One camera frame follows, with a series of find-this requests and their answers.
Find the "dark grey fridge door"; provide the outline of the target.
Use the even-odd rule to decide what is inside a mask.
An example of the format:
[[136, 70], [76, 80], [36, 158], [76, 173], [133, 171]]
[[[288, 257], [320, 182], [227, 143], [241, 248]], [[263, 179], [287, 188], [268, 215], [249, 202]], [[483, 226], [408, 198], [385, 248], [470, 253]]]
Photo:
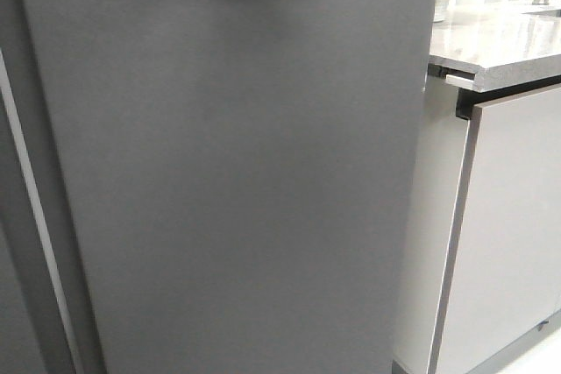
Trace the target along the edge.
[[1, 0], [4, 373], [388, 373], [434, 0]]

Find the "light grey cabinet door left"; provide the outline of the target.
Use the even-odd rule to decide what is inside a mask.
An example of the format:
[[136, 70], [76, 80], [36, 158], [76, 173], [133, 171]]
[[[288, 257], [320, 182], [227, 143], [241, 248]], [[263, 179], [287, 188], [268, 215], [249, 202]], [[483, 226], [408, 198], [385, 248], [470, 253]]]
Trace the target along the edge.
[[466, 373], [560, 308], [560, 88], [476, 104], [433, 373]]

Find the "grey cabinet side panel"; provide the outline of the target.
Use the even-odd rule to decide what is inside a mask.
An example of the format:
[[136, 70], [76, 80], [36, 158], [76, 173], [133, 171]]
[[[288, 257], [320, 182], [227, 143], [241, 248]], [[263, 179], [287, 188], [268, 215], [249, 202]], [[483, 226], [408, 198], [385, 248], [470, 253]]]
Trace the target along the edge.
[[468, 132], [457, 99], [457, 88], [427, 77], [394, 325], [394, 365], [405, 373], [430, 367]]

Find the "white plant pot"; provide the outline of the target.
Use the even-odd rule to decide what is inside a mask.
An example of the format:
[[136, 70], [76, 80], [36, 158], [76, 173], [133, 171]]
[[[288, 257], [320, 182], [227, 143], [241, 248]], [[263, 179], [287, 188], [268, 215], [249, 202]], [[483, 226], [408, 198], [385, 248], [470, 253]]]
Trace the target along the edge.
[[448, 16], [451, 1], [452, 0], [435, 0], [434, 23], [441, 23], [445, 21]]

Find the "grey kitchen countertop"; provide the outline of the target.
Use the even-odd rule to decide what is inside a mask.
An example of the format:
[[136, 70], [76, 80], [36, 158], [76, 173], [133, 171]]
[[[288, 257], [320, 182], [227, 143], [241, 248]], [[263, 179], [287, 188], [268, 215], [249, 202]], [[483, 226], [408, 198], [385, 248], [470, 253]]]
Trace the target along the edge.
[[432, 27], [431, 67], [475, 92], [560, 76], [560, 4], [483, 4], [449, 10]]

